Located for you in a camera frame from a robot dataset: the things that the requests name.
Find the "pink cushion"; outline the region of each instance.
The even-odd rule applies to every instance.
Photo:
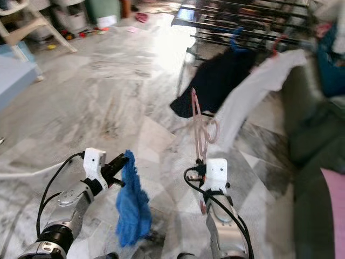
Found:
[[[345,175],[321,169],[332,203],[335,259],[345,258]]]

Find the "blue clothespin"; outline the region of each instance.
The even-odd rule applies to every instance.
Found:
[[[237,46],[236,44],[236,41],[235,41],[235,38],[243,31],[243,27],[239,27],[237,28],[232,36],[230,37],[230,46],[232,47],[232,49],[235,51],[235,52],[245,52],[247,51],[247,49],[242,49],[240,47]]]

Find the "blue towel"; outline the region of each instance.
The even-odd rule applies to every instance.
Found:
[[[116,234],[121,247],[133,245],[147,236],[152,223],[148,206],[149,199],[141,189],[133,153],[126,150],[125,156],[129,158],[122,169],[122,181],[126,185],[121,188],[116,200],[116,207],[120,214]]]

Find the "clothespin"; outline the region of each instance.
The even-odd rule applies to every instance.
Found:
[[[235,38],[243,31],[243,27],[237,28],[230,37],[230,46],[235,52],[244,52],[246,49],[241,49],[237,46]]]
[[[278,51],[276,50],[277,48],[277,45],[279,44],[279,42],[282,40],[282,39],[285,39],[287,38],[287,35],[285,34],[282,34],[279,38],[277,38],[274,43],[273,43],[273,48],[272,48],[272,57],[276,57],[277,54],[278,54]]]

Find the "clothes drying rack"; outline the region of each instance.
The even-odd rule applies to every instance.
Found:
[[[234,32],[238,47],[248,47],[263,53],[271,53],[278,43],[279,52],[291,48],[315,50],[313,17],[310,0],[184,0],[171,25],[195,27],[193,47],[186,50],[196,61],[205,61],[198,54],[201,42],[229,46]],[[187,18],[182,12],[188,10]],[[181,68],[177,86],[180,94],[186,58]]]

